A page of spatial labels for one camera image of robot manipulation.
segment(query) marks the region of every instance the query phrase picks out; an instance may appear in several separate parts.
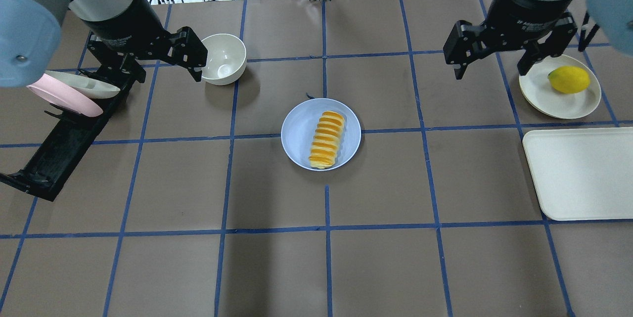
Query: lemon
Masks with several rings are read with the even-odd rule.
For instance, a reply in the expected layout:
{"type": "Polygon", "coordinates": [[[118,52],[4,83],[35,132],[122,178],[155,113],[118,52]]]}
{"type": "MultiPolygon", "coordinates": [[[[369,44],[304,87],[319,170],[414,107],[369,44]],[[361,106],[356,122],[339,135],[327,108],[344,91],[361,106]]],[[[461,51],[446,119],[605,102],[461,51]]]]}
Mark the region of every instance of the lemon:
{"type": "Polygon", "coordinates": [[[576,66],[558,67],[547,78],[555,90],[567,94],[582,92],[590,83],[587,71],[576,66]]]}

